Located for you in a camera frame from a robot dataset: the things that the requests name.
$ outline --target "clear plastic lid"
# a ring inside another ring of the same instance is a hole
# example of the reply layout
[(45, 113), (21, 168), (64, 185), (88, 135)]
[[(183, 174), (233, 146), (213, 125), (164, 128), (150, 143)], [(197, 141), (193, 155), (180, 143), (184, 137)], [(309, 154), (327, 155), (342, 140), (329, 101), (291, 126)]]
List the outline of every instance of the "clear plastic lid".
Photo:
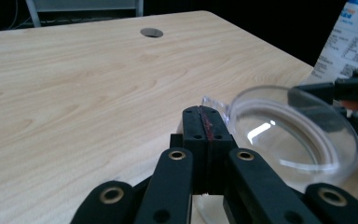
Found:
[(294, 189), (337, 184), (356, 168), (358, 137), (331, 105), (297, 89), (260, 86), (228, 106), (227, 128), (239, 147), (257, 151)]

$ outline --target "light wood grain surface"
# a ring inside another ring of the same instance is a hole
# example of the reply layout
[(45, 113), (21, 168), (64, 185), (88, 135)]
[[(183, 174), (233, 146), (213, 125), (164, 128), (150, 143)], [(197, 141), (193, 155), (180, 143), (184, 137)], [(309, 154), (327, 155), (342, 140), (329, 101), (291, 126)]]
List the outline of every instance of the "light wood grain surface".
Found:
[[(205, 11), (0, 32), (0, 223), (69, 223), (103, 182), (151, 175), (204, 94), (311, 69)], [(358, 168), (342, 187), (358, 198)]]

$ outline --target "dark background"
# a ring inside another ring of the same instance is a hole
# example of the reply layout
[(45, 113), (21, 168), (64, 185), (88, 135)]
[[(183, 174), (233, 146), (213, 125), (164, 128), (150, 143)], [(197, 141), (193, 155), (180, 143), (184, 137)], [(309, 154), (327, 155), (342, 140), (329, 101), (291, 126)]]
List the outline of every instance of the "dark background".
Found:
[[(314, 66), (345, 3), (345, 0), (144, 0), (144, 15), (207, 10)], [(15, 9), (15, 0), (0, 1), (0, 30), (10, 28), (15, 18)], [(89, 18), (90, 15), (98, 17), (96, 12), (89, 14)], [(45, 16), (53, 20), (51, 17), (58, 15), (50, 13)], [(132, 17), (134, 14), (129, 12), (127, 16)], [(11, 28), (20, 24), (18, 29), (33, 27), (31, 20), (23, 23), (29, 17), (25, 1), (19, 0), (18, 17)]]

